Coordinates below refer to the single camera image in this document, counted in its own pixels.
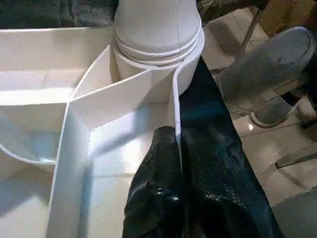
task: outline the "white partition wall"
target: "white partition wall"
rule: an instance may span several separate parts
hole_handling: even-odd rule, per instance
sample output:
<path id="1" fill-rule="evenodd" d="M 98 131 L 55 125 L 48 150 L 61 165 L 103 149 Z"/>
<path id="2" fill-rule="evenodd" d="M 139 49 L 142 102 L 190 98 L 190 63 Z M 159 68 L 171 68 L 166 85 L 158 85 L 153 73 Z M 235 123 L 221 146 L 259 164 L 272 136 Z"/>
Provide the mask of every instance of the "white partition wall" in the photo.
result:
<path id="1" fill-rule="evenodd" d="M 153 2 L 174 6 L 182 44 L 159 64 L 133 60 L 114 40 L 129 37 L 121 19 L 128 1 L 120 2 L 117 35 L 113 26 L 0 31 L 3 237 L 121 237 L 130 182 L 154 131 L 170 125 L 180 139 L 178 96 L 205 39 L 194 1 Z M 162 19 L 153 30 L 169 27 Z M 160 53 L 173 51 L 174 40 L 162 40 Z"/>

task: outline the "white plastic model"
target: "white plastic model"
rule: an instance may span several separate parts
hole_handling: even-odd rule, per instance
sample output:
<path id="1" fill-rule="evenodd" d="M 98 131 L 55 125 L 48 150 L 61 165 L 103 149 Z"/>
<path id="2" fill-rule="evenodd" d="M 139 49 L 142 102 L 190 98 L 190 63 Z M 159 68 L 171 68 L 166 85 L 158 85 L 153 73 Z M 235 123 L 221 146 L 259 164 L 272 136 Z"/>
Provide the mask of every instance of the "white plastic model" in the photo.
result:
<path id="1" fill-rule="evenodd" d="M 198 44 L 201 28 L 196 0 L 121 0 L 115 14 L 120 51 L 150 65 L 186 59 Z"/>
<path id="2" fill-rule="evenodd" d="M 119 14 L 128 2 L 121 1 Z M 178 1 L 152 2 L 166 9 Z M 195 46 L 168 64 L 132 60 L 119 50 L 115 38 L 127 46 L 139 41 L 128 35 L 125 41 L 125 20 L 139 24 L 129 16 L 117 15 L 116 37 L 114 26 L 0 31 L 1 237 L 121 237 L 129 185 L 154 130 L 171 125 L 180 135 L 178 96 L 191 82 L 205 40 L 194 2 L 178 9 L 190 7 L 189 21 L 170 9 L 176 12 L 171 28 L 190 29 L 182 46 L 190 39 Z M 134 30 L 146 37 L 144 29 Z M 134 49 L 177 48 L 169 35 L 156 42 L 165 49 L 151 45 L 151 34 L 149 44 Z"/>

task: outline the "white compartment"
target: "white compartment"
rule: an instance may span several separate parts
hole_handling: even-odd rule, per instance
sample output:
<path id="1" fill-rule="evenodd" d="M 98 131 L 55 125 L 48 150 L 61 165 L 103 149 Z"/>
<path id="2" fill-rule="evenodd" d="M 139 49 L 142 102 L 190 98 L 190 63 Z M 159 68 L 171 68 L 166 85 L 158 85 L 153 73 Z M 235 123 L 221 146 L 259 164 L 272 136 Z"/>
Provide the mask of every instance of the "white compartment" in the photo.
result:
<path id="1" fill-rule="evenodd" d="M 65 103 L 113 27 L 0 30 L 0 105 Z"/>
<path id="2" fill-rule="evenodd" d="M 6 165 L 16 162 L 1 151 L 0 158 Z M 1 237 L 43 238 L 53 175 L 22 163 L 11 168 L 5 167 L 10 177 L 0 181 Z"/>
<path id="3" fill-rule="evenodd" d="M 147 70 L 69 104 L 48 238 L 121 236 L 129 185 L 153 132 L 179 124 L 172 71 Z"/>
<path id="4" fill-rule="evenodd" d="M 125 67 L 125 69 L 122 69 L 122 67 L 125 67 L 125 65 L 117 61 L 112 45 L 108 45 L 88 68 L 75 89 L 72 98 L 78 98 L 145 71 L 145 69 L 139 67 L 131 66 L 129 68 Z"/>
<path id="5" fill-rule="evenodd" d="M 52 166 L 66 104 L 0 107 L 0 149 L 34 165 Z"/>

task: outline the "chair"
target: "chair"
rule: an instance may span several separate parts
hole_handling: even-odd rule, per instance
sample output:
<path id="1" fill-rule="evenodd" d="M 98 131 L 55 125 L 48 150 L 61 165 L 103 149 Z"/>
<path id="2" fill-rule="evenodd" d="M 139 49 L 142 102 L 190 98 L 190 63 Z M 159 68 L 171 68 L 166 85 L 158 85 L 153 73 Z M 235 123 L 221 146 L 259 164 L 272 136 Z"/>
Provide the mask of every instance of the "chair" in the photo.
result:
<path id="1" fill-rule="evenodd" d="M 203 24 L 208 23 L 211 20 L 219 18 L 230 12 L 233 12 L 239 8 L 246 8 L 250 6 L 256 6 L 258 11 L 253 17 L 250 27 L 246 33 L 246 36 L 242 42 L 241 54 L 243 54 L 252 33 L 257 25 L 259 18 L 268 4 L 269 0 L 196 0 L 198 12 L 202 18 Z M 219 73 L 224 68 L 212 70 L 214 73 Z"/>

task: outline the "dark fabric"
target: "dark fabric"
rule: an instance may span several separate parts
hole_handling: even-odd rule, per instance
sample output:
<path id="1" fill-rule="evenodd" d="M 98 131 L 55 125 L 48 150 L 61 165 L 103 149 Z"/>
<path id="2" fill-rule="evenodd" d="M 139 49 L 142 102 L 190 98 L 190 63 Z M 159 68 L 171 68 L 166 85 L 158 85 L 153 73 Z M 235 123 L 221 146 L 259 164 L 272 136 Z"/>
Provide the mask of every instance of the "dark fabric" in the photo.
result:
<path id="1" fill-rule="evenodd" d="M 0 29 L 109 25 L 117 5 L 118 0 L 2 0 Z"/>
<path id="2" fill-rule="evenodd" d="M 196 0 L 203 23 L 224 16 L 239 8 L 256 6 L 264 9 L 269 0 Z"/>
<path id="3" fill-rule="evenodd" d="M 138 168 L 124 209 L 123 238 L 181 238 L 183 179 L 173 127 L 154 133 Z"/>
<path id="4" fill-rule="evenodd" d="M 200 59 L 180 96 L 183 173 L 192 225 L 208 238 L 282 238 L 219 90 Z"/>

